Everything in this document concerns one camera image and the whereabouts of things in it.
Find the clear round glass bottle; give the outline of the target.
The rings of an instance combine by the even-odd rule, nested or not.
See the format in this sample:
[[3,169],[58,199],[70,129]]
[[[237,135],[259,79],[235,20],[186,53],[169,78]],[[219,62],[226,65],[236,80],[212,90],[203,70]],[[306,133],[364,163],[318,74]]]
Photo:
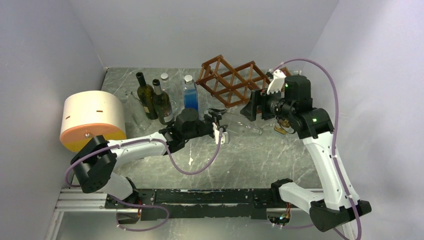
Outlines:
[[262,127],[257,126],[244,116],[230,112],[223,114],[221,123],[226,126],[226,131],[230,134],[260,136],[264,131]]

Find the blue square bottle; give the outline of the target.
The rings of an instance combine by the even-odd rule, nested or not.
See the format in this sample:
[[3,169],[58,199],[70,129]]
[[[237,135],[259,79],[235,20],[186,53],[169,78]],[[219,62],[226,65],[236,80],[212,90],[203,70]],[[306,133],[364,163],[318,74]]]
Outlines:
[[183,78],[183,103],[185,109],[194,109],[199,113],[198,91],[192,75]]

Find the brown wooden wine rack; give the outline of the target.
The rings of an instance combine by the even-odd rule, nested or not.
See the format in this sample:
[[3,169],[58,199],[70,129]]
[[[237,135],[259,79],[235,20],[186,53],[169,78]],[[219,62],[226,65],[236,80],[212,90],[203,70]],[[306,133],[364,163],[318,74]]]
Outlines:
[[226,108],[246,104],[253,90],[265,89],[273,75],[261,70],[255,61],[232,66],[220,54],[201,64],[195,83]]

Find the clear square gold-label bottle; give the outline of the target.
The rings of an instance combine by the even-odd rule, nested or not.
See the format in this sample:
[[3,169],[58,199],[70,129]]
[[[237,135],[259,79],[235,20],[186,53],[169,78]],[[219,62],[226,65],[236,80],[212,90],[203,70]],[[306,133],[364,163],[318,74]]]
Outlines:
[[282,135],[293,135],[296,131],[291,127],[289,121],[285,118],[275,118],[273,130]]

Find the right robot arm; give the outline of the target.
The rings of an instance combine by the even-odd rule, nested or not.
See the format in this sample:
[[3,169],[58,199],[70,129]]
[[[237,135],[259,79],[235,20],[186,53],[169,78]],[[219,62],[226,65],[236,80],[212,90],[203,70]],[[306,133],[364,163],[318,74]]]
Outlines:
[[249,121],[257,118],[287,120],[305,145],[321,182],[322,194],[298,186],[289,179],[273,184],[270,202],[275,207],[290,203],[309,214],[321,232],[344,225],[372,211],[350,183],[334,145],[336,130],[323,108],[313,107],[311,82],[301,75],[274,77],[268,88],[253,90],[240,113]]

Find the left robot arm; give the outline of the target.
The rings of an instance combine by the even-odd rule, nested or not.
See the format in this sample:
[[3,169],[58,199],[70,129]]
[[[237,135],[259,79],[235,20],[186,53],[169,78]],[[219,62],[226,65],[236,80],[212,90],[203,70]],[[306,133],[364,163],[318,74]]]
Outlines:
[[193,108],[183,109],[175,122],[150,135],[107,140],[103,135],[93,137],[70,162],[70,171],[78,181],[77,187],[85,194],[97,191],[115,198],[126,208],[141,204],[140,192],[128,178],[114,173],[122,164],[146,157],[169,156],[183,149],[195,138],[210,136],[217,146],[227,142],[226,126],[221,125],[226,110],[210,108],[203,119]]

